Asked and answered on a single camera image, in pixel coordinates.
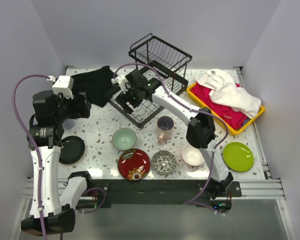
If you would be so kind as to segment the pink marbled mug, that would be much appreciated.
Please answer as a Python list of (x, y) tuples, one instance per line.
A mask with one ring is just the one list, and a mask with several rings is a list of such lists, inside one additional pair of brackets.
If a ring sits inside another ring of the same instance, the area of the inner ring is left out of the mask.
[(157, 120), (156, 133), (159, 144), (168, 141), (172, 137), (174, 126), (174, 120), (169, 116), (164, 115)]

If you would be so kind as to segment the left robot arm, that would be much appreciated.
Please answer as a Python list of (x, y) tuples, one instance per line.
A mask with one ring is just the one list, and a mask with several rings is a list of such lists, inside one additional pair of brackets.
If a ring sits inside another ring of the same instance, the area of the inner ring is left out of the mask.
[(27, 141), (33, 162), (33, 197), (29, 217), (21, 221), (21, 230), (37, 237), (69, 233), (75, 227), (80, 197), (89, 196), (94, 184), (88, 171), (74, 172), (63, 193), (59, 193), (63, 123), (89, 118), (91, 104), (84, 92), (66, 98), (63, 93), (45, 90), (32, 97), (32, 105), (34, 114), (27, 128)]

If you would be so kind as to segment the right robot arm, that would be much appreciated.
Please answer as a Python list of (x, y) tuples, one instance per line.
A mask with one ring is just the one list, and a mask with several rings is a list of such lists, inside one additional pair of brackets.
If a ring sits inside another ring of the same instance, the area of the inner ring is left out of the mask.
[(115, 72), (111, 81), (120, 86), (121, 93), (117, 102), (125, 112), (130, 112), (132, 107), (137, 107), (143, 100), (149, 100), (183, 121), (187, 127), (187, 142), (198, 149), (207, 162), (209, 175), (202, 188), (204, 191), (211, 191), (223, 197), (231, 190), (234, 178), (225, 166), (218, 149), (221, 143), (211, 146), (211, 142), (216, 138), (214, 121), (217, 116), (213, 115), (209, 108), (199, 108), (174, 94), (166, 87), (159, 74), (147, 79), (140, 70), (135, 69), (127, 75)]

